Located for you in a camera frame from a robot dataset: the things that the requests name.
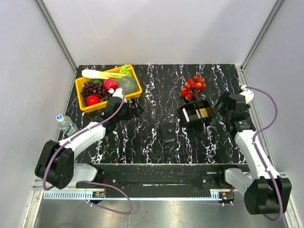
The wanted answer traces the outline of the black leather card holder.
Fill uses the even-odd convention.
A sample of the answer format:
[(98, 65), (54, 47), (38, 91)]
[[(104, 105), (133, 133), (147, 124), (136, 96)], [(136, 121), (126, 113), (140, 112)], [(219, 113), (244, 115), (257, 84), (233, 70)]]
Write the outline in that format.
[(176, 132), (175, 132), (175, 123), (164, 123), (159, 126), (160, 135), (163, 143), (169, 143), (175, 141)]

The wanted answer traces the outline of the black card storage box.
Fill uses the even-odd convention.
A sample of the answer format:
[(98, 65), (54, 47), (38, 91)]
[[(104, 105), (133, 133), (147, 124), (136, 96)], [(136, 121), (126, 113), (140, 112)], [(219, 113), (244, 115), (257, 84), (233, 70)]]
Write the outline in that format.
[[(201, 108), (206, 109), (209, 115), (207, 118), (200, 118), (198, 116), (196, 110)], [(196, 122), (208, 122), (215, 116), (208, 100), (200, 100), (184, 104), (178, 108), (177, 113), (181, 119), (181, 125), (183, 127), (190, 127)]]

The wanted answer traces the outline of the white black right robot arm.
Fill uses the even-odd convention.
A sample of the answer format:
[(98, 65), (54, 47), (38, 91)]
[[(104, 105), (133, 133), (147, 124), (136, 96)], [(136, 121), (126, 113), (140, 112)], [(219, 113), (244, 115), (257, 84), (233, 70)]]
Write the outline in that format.
[(215, 105), (226, 122), (227, 131), (242, 151), (251, 174), (247, 176), (238, 168), (229, 168), (216, 176), (216, 182), (222, 188), (232, 185), (237, 189), (244, 197), (249, 214), (277, 214), (281, 217), (286, 212), (292, 184), (273, 167), (258, 140), (260, 132), (247, 113), (253, 96), (248, 89), (240, 94), (224, 92)]

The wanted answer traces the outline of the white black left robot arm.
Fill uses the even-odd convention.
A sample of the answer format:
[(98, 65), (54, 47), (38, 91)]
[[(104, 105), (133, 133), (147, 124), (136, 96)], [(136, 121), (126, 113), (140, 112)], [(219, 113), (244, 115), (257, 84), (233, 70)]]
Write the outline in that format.
[(102, 114), (86, 127), (59, 142), (49, 140), (45, 143), (34, 171), (43, 180), (43, 188), (47, 190), (46, 184), (49, 183), (61, 190), (71, 182), (81, 181), (93, 188), (101, 186), (102, 170), (92, 164), (75, 163), (74, 159), (112, 132), (118, 122), (138, 118), (143, 113), (144, 109), (135, 98), (127, 102), (123, 90), (116, 89)]

